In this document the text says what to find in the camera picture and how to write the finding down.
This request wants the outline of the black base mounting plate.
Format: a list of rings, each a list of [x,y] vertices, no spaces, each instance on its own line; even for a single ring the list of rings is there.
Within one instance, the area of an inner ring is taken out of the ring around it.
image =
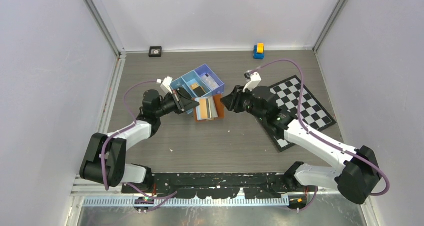
[[[155,193],[158,197],[176,193],[176,199],[201,200],[234,199],[243,193],[246,199],[277,199],[295,192],[314,193],[315,186],[289,184],[289,179],[276,172],[241,173],[155,173],[143,183],[130,183],[122,187],[123,194]]]

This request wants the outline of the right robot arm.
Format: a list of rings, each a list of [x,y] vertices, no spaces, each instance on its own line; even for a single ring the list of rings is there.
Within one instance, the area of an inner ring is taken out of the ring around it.
[[[362,205],[383,177],[371,148],[346,145],[306,125],[294,113],[279,108],[276,95],[266,86],[249,90],[237,85],[220,101],[228,111],[254,116],[266,130],[328,163],[323,167],[295,162],[285,172],[285,184],[291,191],[323,187],[338,190],[350,202]]]

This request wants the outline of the small black square object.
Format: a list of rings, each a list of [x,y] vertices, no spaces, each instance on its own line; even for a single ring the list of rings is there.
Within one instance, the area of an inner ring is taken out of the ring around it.
[[[161,46],[151,46],[149,48],[148,56],[150,58],[160,58],[162,56],[163,48]]]

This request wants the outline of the blue three-compartment organizer box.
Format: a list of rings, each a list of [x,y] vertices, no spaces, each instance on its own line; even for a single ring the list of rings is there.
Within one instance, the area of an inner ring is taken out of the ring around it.
[[[170,87],[174,90],[184,88],[194,99],[213,97],[217,116],[219,118],[224,117],[223,105],[219,102],[219,99],[225,91],[225,83],[207,64],[174,79]]]

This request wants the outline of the blue yellow toy block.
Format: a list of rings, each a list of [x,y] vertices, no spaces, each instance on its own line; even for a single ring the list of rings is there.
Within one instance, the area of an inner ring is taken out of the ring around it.
[[[263,43],[257,43],[253,48],[253,58],[263,60],[265,57],[265,46]]]

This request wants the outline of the white item in box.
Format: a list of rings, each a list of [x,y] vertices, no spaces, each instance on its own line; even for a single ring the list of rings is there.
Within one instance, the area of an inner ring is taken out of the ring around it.
[[[219,88],[219,84],[208,73],[203,74],[201,79],[210,88],[211,91]]]

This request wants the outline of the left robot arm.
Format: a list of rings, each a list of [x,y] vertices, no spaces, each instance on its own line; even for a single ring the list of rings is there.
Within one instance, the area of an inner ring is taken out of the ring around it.
[[[127,163],[127,151],[152,138],[161,126],[161,117],[171,113],[180,115],[199,105],[182,87],[171,90],[165,96],[157,90],[147,90],[135,122],[112,133],[98,132],[91,136],[79,176],[102,184],[106,189],[134,183],[141,193],[148,193],[154,185],[152,170],[147,166]]]

